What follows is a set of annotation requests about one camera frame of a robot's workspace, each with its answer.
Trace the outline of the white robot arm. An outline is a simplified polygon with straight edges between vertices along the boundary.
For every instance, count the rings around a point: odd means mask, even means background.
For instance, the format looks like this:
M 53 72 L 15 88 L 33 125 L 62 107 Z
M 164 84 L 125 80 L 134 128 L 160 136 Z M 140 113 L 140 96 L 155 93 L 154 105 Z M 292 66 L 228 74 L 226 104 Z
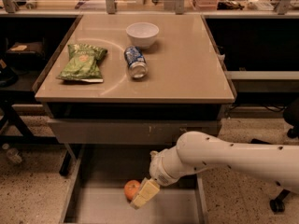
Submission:
M 152 151 L 150 178 L 145 178 L 131 200 L 142 207 L 160 191 L 183 176 L 209 168 L 225 167 L 299 192 L 299 146 L 232 143 L 201 132 L 186 132 L 176 145 Z

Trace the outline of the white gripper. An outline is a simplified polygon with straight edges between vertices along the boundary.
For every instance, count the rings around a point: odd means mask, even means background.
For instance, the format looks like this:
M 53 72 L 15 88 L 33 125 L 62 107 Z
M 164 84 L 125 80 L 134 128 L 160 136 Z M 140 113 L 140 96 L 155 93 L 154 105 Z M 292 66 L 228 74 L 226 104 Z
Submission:
M 170 186 L 187 174 L 187 166 L 182 163 L 174 147 L 160 152 L 151 151 L 149 174 L 151 179 L 144 178 L 138 191 L 130 202 L 134 209 L 139 209 L 160 191 L 160 186 Z

